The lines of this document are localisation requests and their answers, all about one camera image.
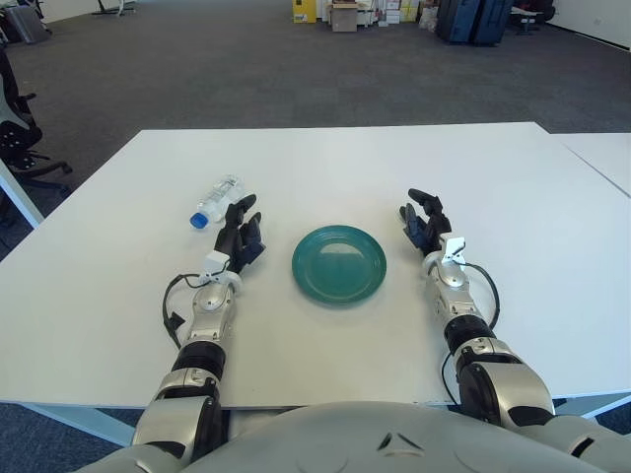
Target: black cable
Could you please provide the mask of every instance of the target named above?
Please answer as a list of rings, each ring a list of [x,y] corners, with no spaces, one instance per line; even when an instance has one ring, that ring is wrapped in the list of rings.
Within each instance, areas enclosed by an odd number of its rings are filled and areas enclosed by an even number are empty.
[[[500,295],[497,292],[497,286],[495,286],[495,283],[493,282],[493,278],[491,278],[491,275],[486,272],[486,269],[484,269],[482,266],[479,266],[477,264],[458,263],[457,261],[454,261],[454,263],[459,264],[460,266],[469,266],[475,269],[476,271],[479,271],[482,274],[482,276],[484,276],[484,279],[486,279],[486,282],[489,283],[489,286],[491,287],[491,291],[493,292],[493,299],[495,300],[495,311],[493,312],[493,318],[491,318],[491,323],[489,323],[489,327],[491,328],[491,330],[493,330],[495,328],[495,325],[497,325],[498,319],[500,318]]]
[[[179,343],[179,340],[177,340],[176,331],[177,331],[177,328],[183,323],[183,319],[179,317],[179,315],[177,315],[175,312],[173,313],[171,317],[169,317],[169,313],[167,312],[167,299],[169,298],[169,293],[171,292],[171,289],[173,289],[174,286],[177,283],[179,283],[182,279],[186,282],[186,285],[191,289],[201,288],[202,286],[205,286],[206,284],[208,284],[208,283],[205,283],[199,286],[191,285],[190,282],[188,281],[188,278],[194,278],[194,277],[199,277],[199,274],[188,273],[188,274],[178,274],[177,276],[175,276],[174,279],[167,286],[167,289],[165,290],[165,296],[162,299],[162,321],[165,324],[167,333],[169,334],[169,336],[171,337],[171,339],[174,341],[175,345],[178,348],[181,348],[181,344]]]
[[[460,253],[462,249],[464,249],[464,246],[458,251],[456,251],[455,254]],[[495,325],[497,325],[498,319],[500,318],[500,295],[497,291],[497,286],[495,286],[495,282],[493,281],[493,278],[491,278],[491,275],[482,266],[479,266],[477,264],[458,263],[457,261],[454,261],[454,263],[459,264],[460,266],[469,266],[479,271],[482,274],[482,276],[484,276],[484,279],[486,279],[486,282],[489,283],[489,286],[491,287],[491,291],[493,292],[493,299],[495,300],[495,311],[493,312],[493,318],[491,318],[491,323],[489,323],[489,328],[493,330],[493,328],[495,328]],[[447,361],[450,358],[450,355],[451,353],[447,353],[447,356],[445,357],[445,360],[443,361],[443,365],[441,366],[441,378],[443,379],[443,386],[445,387],[445,391],[449,394],[450,399],[452,399],[452,402],[454,402],[454,404],[457,405],[456,399],[454,398],[454,395],[452,394],[449,387],[447,386],[447,381],[445,380],[445,366],[447,365]]]
[[[441,367],[441,378],[443,379],[443,386],[445,387],[445,391],[449,394],[450,399],[452,399],[452,402],[457,406],[456,399],[454,398],[454,395],[452,394],[449,387],[447,386],[447,381],[445,380],[445,366],[447,365],[447,360],[450,358],[450,355],[451,355],[450,353],[447,353],[447,356],[445,357],[445,360],[443,361],[443,366]]]

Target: plate rim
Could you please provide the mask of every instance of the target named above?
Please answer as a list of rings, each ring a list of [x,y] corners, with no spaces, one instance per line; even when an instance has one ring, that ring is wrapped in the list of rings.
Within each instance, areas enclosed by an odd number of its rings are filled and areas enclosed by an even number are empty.
[[[297,260],[298,260],[297,253],[298,253],[298,250],[306,241],[308,241],[311,237],[313,237],[314,234],[319,234],[322,231],[325,231],[326,229],[347,229],[347,230],[352,230],[353,232],[359,233],[360,235],[365,237],[371,243],[371,245],[374,248],[377,249],[380,261],[382,262],[384,269],[383,269],[383,271],[380,272],[381,274],[380,274],[379,282],[375,285],[375,288],[372,289],[370,292],[368,292],[368,293],[360,293],[359,297],[353,297],[353,298],[350,298],[350,299],[347,299],[347,300],[344,300],[344,301],[334,300],[334,299],[330,299],[330,298],[322,299],[322,298],[316,297],[313,294],[313,292],[309,291],[308,288],[304,287],[301,284],[299,278],[297,277]],[[309,298],[311,298],[314,301],[317,301],[319,303],[324,303],[324,304],[348,305],[348,304],[353,304],[353,303],[362,301],[362,300],[370,297],[371,295],[373,295],[377,291],[377,289],[380,287],[380,285],[384,282],[384,279],[386,278],[386,272],[387,272],[386,252],[384,251],[382,246],[379,244],[379,242],[372,235],[370,235],[368,232],[365,232],[362,229],[358,229],[357,227],[352,227],[350,225],[325,225],[323,227],[318,227],[317,229],[314,229],[314,230],[310,231],[308,234],[306,234],[305,236],[303,236],[301,238],[301,240],[298,242],[298,244],[294,248],[294,252],[292,254],[292,275],[294,276],[294,281],[296,281],[296,284],[298,285],[298,287],[301,289],[301,291],[305,295],[307,295]]]

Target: blue bottle cap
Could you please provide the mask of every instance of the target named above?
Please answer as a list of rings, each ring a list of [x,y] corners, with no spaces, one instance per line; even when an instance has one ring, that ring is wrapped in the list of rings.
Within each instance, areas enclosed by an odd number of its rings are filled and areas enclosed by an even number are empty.
[[[190,224],[197,229],[203,229],[204,227],[206,227],[206,225],[208,225],[208,217],[206,217],[204,214],[196,212],[190,218]]]

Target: black suitcase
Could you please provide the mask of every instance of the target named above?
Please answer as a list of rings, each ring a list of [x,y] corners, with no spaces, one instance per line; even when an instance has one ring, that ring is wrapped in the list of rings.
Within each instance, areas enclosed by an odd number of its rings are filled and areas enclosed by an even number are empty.
[[[496,44],[502,40],[506,24],[511,16],[513,0],[482,0],[475,19],[471,42]]]
[[[50,38],[39,16],[31,7],[19,6],[5,9],[7,19],[18,31],[22,37],[22,41],[28,44],[34,42],[45,41]]]
[[[443,0],[436,34],[448,42],[468,42],[480,0]]]

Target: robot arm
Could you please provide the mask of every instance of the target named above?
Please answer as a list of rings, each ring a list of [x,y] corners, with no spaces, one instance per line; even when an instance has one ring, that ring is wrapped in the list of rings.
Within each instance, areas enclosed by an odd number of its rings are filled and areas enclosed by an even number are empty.
[[[400,209],[405,234],[424,255],[427,288],[456,365],[461,413],[605,471],[631,471],[627,439],[580,417],[555,417],[541,378],[496,337],[475,305],[462,271],[464,238],[451,233],[440,199],[415,189],[408,195],[429,217],[425,222],[416,216],[411,204]]]
[[[244,224],[244,214],[255,201],[250,195],[229,207],[215,249],[204,260],[188,334],[172,370],[136,426],[131,449],[148,458],[145,471],[177,471],[225,441],[219,385],[232,335],[234,297],[241,288],[239,273],[265,248],[258,227],[260,213]],[[147,453],[151,448],[147,450],[146,445],[168,453],[171,459],[165,462],[161,453]],[[117,454],[133,458],[127,450]],[[159,464],[151,464],[152,458]]]

